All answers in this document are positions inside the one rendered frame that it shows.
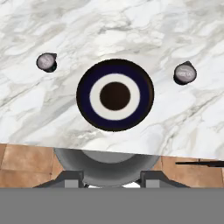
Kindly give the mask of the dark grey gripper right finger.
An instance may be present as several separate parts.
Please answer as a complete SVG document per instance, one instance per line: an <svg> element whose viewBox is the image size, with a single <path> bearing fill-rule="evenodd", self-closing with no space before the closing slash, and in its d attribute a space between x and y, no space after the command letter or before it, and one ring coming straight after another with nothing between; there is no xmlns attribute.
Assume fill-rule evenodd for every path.
<svg viewBox="0 0 224 224"><path fill-rule="evenodd" d="M142 188L187 188L187 185L168 179L162 171L141 171L140 186Z"/></svg>

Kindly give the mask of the black yogurt container, silver lid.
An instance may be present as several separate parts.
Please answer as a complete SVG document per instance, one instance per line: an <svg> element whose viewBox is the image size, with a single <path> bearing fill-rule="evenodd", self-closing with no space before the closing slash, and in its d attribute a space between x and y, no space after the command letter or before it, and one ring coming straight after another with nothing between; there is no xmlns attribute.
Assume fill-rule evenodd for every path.
<svg viewBox="0 0 224 224"><path fill-rule="evenodd" d="M197 78L197 71L190 61L177 65L174 69L173 79L179 85L187 85Z"/></svg>
<svg viewBox="0 0 224 224"><path fill-rule="evenodd" d="M45 52L38 56L36 60L37 67L46 72L52 73L57 68L57 54L52 52Z"/></svg>

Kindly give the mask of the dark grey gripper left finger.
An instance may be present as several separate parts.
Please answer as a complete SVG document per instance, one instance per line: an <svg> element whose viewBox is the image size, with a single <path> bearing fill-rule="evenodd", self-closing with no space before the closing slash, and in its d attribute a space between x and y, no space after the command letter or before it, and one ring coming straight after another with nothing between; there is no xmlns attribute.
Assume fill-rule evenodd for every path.
<svg viewBox="0 0 224 224"><path fill-rule="evenodd" d="M62 171L56 179L37 185L37 188L83 188L83 171Z"/></svg>

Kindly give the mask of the dark blue and white plate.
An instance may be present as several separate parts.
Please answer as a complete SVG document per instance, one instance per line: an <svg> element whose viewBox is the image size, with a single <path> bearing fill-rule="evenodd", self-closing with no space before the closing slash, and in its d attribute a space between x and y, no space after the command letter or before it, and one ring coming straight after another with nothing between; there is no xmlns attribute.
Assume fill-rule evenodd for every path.
<svg viewBox="0 0 224 224"><path fill-rule="evenodd" d="M151 111L154 87L150 76L126 59L107 59L81 77L76 102L82 116L106 131L138 125Z"/></svg>

